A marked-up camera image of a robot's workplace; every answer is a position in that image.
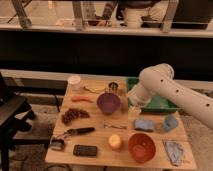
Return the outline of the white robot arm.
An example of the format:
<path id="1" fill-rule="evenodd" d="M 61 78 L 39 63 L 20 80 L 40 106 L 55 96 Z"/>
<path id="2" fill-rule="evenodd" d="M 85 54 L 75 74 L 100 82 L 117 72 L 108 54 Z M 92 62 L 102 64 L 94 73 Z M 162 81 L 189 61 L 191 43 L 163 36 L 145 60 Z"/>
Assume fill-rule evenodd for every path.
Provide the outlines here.
<path id="1" fill-rule="evenodd" d="M 173 78 L 174 70 L 169 64 L 145 68 L 127 97 L 133 106 L 145 107 L 158 94 L 213 130 L 213 98 L 184 87 Z"/>

